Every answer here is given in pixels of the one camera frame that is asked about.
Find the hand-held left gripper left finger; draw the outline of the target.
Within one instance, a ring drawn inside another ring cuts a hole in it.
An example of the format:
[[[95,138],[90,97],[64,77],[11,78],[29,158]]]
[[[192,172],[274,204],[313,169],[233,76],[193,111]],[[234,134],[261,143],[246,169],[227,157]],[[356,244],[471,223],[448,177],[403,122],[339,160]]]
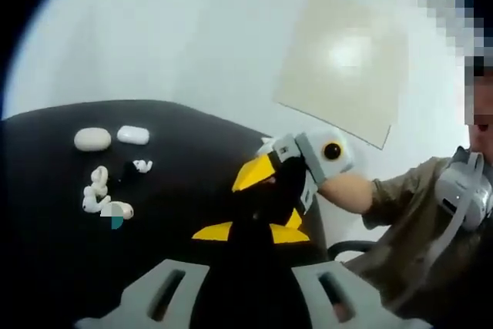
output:
[[[77,328],[242,328],[251,325],[251,224],[207,227],[192,245],[209,247],[196,259],[165,259],[125,288],[119,304]]]

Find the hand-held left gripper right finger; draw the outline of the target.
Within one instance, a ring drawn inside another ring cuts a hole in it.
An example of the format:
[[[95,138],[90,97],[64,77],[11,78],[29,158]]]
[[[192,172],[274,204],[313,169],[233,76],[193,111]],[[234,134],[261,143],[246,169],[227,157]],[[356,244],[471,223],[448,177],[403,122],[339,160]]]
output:
[[[386,308],[375,287],[330,260],[299,230],[250,226],[255,328],[428,328]]]

